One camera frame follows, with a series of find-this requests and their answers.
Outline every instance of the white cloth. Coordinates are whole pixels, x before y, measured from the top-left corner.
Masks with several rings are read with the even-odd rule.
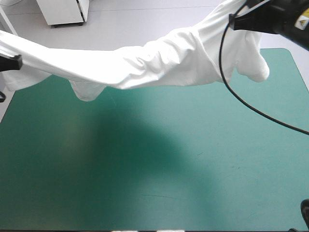
[[[20,71],[3,72],[9,90],[37,84],[51,74],[70,81],[76,96],[94,100],[106,86],[129,89],[149,86],[192,86],[221,81],[218,66],[222,33],[228,14],[245,0],[226,0],[202,22],[175,29],[145,46],[115,51],[52,49],[0,31],[0,50],[21,54]],[[229,31],[223,65],[227,79],[237,67],[240,74],[263,81],[269,68],[260,55],[260,34]]]

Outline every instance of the teal cutting mat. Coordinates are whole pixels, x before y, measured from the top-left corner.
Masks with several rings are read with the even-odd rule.
[[[232,87],[309,129],[291,54]],[[78,100],[59,77],[16,92],[0,124],[0,229],[304,230],[309,136],[251,112],[223,84],[106,89]]]

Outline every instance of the yellow warning label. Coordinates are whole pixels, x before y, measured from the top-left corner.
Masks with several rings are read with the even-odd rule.
[[[302,15],[309,18],[309,8]]]
[[[295,27],[301,30],[305,30],[309,25],[309,8],[303,12],[295,23]]]

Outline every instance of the gray floor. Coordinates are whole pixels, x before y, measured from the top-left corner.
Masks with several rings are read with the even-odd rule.
[[[4,7],[17,33],[53,48],[114,50],[144,45],[174,28],[194,25],[220,0],[93,0],[88,22],[82,27],[50,28],[36,0]],[[278,35],[264,35],[263,48],[283,47],[291,51],[309,88],[309,53]]]

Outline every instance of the black wire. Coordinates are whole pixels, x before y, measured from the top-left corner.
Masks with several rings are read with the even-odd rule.
[[[306,131],[306,130],[303,130],[303,129],[300,129],[300,128],[297,128],[297,127],[294,127],[294,126],[291,126],[289,124],[286,124],[284,122],[281,122],[259,110],[257,110],[256,108],[254,108],[253,106],[249,105],[247,102],[245,102],[240,96],[237,95],[236,92],[234,92],[234,90],[229,86],[229,84],[227,83],[226,81],[226,78],[224,76],[224,72],[223,72],[223,68],[222,68],[222,51],[223,51],[223,45],[224,45],[224,40],[225,40],[225,36],[226,36],[226,33],[227,33],[227,30],[229,29],[231,23],[235,20],[235,17],[239,14],[239,12],[245,8],[247,5],[247,2],[245,4],[243,4],[236,12],[235,14],[233,15],[233,17],[231,18],[231,20],[229,20],[229,23],[227,24],[225,30],[224,30],[224,33],[223,33],[223,36],[222,36],[222,40],[221,40],[221,45],[220,45],[220,53],[219,53],[219,68],[220,68],[220,73],[221,73],[221,76],[222,76],[222,79],[223,79],[223,82],[225,84],[225,86],[227,87],[227,89],[234,95],[235,98],[237,98],[242,104],[244,104],[245,106],[247,106],[249,109],[253,110],[254,112],[258,113],[259,115],[275,122],[275,123],[278,123],[284,127],[287,127],[287,128],[290,128],[292,130],[295,130],[295,131],[298,131],[300,133],[303,133],[303,134],[306,134],[306,135],[309,135],[309,131]]]

